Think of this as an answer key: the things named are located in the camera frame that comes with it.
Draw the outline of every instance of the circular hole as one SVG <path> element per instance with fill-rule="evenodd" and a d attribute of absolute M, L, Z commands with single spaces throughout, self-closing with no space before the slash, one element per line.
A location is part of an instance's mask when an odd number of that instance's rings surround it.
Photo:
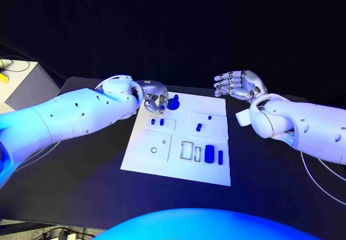
<path fill-rule="evenodd" d="M 304 133 L 307 133 L 307 132 L 309 132 L 309 128 L 310 128 L 310 126 L 309 126 L 309 125 L 306 125 L 306 126 L 304 126 Z"/>
<path fill-rule="evenodd" d="M 342 140 L 342 135 L 341 134 L 336 134 L 335 135 L 335 141 L 339 142 Z"/>

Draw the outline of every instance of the blue rectangular block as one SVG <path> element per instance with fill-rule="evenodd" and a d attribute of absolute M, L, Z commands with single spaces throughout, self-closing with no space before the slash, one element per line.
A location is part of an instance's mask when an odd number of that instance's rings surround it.
<path fill-rule="evenodd" d="M 218 164 L 219 165 L 222 165 L 222 156 L 224 156 L 222 151 L 218 151 Z"/>
<path fill-rule="evenodd" d="M 212 164 L 215 162 L 215 146 L 214 145 L 205 146 L 204 161 L 208 164 Z"/>

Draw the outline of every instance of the white puzzle board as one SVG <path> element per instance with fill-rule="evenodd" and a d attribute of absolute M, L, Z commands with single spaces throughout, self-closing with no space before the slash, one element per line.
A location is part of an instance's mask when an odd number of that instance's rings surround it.
<path fill-rule="evenodd" d="M 142 104 L 120 169 L 231 186 L 225 99 L 175 92 L 169 92 L 169 98 L 176 94 L 181 106 L 176 110 L 166 109 L 163 114 L 149 112 Z M 192 143 L 191 160 L 181 158 L 182 142 Z M 214 163 L 205 162 L 206 145 L 214 145 Z M 195 161 L 196 147 L 201 148 L 199 162 Z"/>

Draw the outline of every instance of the dark background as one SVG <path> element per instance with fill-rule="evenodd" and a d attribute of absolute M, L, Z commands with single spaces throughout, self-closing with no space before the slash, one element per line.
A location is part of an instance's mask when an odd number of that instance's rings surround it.
<path fill-rule="evenodd" d="M 3 0 L 0 54 L 68 77 L 212 88 L 253 70 L 270 92 L 345 108 L 345 8 L 332 1 Z"/>

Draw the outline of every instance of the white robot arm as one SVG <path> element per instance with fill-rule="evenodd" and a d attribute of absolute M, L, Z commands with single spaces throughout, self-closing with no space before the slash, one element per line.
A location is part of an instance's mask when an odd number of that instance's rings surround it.
<path fill-rule="evenodd" d="M 117 75 L 94 90 L 71 91 L 36 106 L 2 114 L 0 187 L 33 153 L 127 119 L 137 113 L 143 100 L 150 112 L 162 112 L 169 102 L 166 86 L 157 81 L 136 82 L 129 75 Z"/>
<path fill-rule="evenodd" d="M 228 94 L 250 103 L 235 114 L 241 126 L 251 124 L 263 138 L 281 140 L 313 157 L 346 165 L 346 110 L 268 94 L 250 70 L 231 71 L 214 79 L 217 97 Z"/>

